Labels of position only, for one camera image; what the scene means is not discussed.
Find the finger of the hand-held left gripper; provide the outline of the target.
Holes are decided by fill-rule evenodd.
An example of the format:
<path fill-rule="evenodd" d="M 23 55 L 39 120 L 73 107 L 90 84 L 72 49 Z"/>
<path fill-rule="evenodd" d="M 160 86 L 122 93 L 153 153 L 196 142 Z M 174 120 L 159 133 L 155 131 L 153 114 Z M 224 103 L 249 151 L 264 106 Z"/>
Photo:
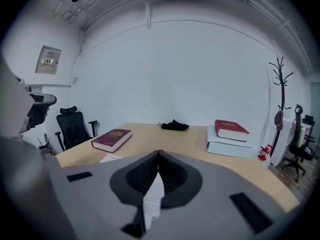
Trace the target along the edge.
<path fill-rule="evenodd" d="M 27 128 L 31 129 L 37 125 L 41 125 L 45 121 L 49 107 L 48 104 L 33 105 L 27 114 Z"/>
<path fill-rule="evenodd" d="M 33 99 L 34 104 L 37 106 L 40 105 L 54 105 L 57 102 L 57 98 L 52 94 L 45 94 L 45 93 L 28 93 Z"/>

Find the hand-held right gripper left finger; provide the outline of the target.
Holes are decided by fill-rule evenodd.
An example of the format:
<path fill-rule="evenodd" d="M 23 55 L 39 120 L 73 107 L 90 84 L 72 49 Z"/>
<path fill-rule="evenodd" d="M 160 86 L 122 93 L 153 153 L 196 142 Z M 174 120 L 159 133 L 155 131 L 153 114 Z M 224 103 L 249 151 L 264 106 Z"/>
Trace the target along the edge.
<path fill-rule="evenodd" d="M 46 211 L 51 236 L 66 240 L 158 240 L 160 225 L 145 231 L 143 197 L 117 172 L 154 161 L 157 152 L 86 166 L 62 168 L 46 157 Z"/>

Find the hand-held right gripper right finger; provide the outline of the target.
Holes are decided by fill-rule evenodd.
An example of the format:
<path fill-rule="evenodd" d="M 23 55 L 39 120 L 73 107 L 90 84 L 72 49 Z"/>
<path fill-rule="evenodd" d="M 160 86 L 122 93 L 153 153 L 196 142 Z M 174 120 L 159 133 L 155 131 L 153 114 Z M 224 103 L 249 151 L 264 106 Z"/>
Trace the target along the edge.
<path fill-rule="evenodd" d="M 277 240 L 296 218 L 236 172 L 158 152 L 165 194 L 149 240 Z"/>

